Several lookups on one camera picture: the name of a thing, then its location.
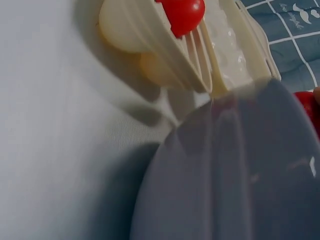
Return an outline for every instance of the white backdrop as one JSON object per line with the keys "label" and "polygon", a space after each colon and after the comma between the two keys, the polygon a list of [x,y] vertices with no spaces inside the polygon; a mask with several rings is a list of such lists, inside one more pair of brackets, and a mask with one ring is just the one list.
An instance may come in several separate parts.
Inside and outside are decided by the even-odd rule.
{"label": "white backdrop", "polygon": [[126,239],[141,159],[207,100],[148,83],[103,45],[101,4],[1,4],[1,240]]}

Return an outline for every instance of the red ball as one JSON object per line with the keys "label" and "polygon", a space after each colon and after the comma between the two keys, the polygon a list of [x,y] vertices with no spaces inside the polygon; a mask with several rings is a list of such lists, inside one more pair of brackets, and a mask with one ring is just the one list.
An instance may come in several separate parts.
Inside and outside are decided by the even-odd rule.
{"label": "red ball", "polygon": [[162,3],[164,12],[176,38],[196,29],[205,15],[204,0],[156,0]]}
{"label": "red ball", "polygon": [[294,93],[294,95],[302,104],[318,134],[318,137],[320,138],[320,105],[317,103],[314,93],[309,91],[299,91]]}

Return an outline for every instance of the gray plastic lid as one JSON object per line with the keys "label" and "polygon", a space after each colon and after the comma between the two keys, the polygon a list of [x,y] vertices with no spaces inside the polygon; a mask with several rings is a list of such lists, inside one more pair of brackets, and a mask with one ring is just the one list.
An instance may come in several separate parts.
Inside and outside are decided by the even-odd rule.
{"label": "gray plastic lid", "polygon": [[158,149],[136,200],[131,240],[320,239],[319,142],[272,80],[196,110]]}

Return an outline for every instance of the blue fabric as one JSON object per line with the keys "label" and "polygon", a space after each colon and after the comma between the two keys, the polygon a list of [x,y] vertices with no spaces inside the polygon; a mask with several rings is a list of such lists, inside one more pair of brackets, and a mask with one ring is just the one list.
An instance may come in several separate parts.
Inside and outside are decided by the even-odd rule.
{"label": "blue fabric", "polygon": [[292,92],[320,85],[320,8],[317,1],[320,3],[320,0],[242,0],[264,29],[282,82]]}

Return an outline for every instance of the white plastic piece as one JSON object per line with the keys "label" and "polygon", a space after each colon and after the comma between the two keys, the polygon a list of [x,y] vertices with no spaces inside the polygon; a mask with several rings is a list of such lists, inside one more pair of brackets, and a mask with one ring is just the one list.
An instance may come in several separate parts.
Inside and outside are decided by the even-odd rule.
{"label": "white plastic piece", "polygon": [[154,0],[104,0],[99,26],[116,48],[141,53],[154,83],[212,97],[261,78],[280,79],[268,39],[241,2],[207,0],[204,21],[182,39]]}

